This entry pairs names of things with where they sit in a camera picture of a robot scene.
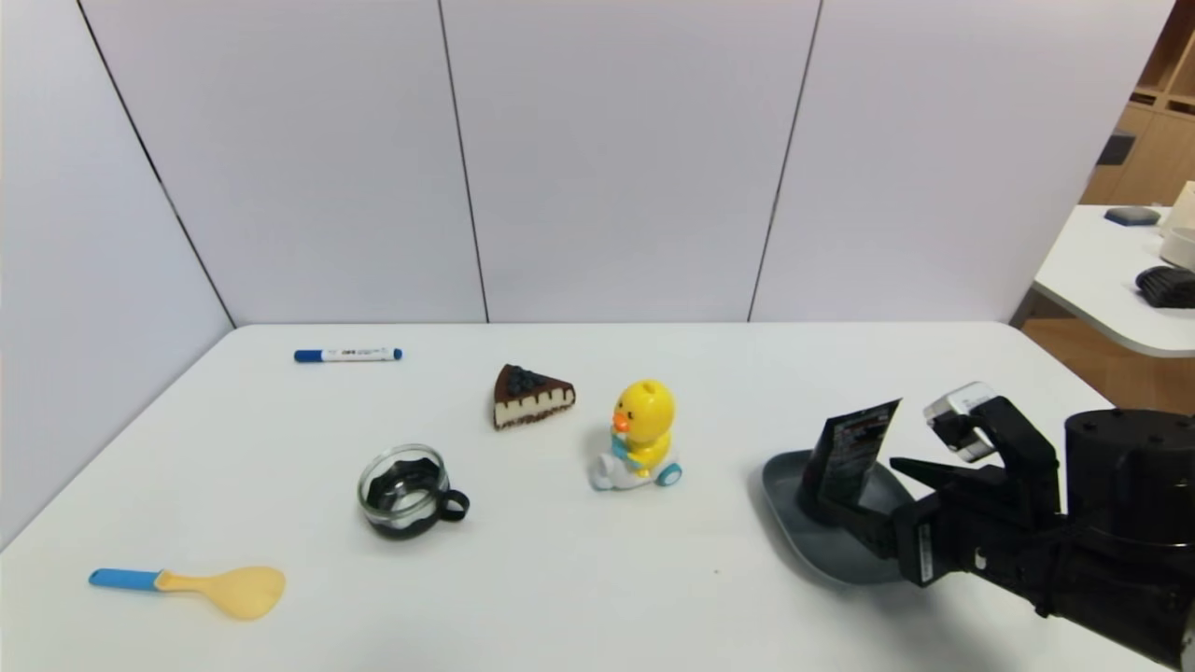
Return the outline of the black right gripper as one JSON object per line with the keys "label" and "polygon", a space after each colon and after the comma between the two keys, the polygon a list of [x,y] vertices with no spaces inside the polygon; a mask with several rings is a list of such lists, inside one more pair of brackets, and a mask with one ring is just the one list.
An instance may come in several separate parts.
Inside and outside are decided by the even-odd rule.
{"label": "black right gripper", "polygon": [[798,506],[876,557],[897,556],[902,578],[919,587],[964,572],[1021,595],[1042,617],[1054,613],[1068,526],[1056,469],[956,468],[905,456],[889,464],[932,494],[889,517],[862,506],[863,485],[802,484]]}

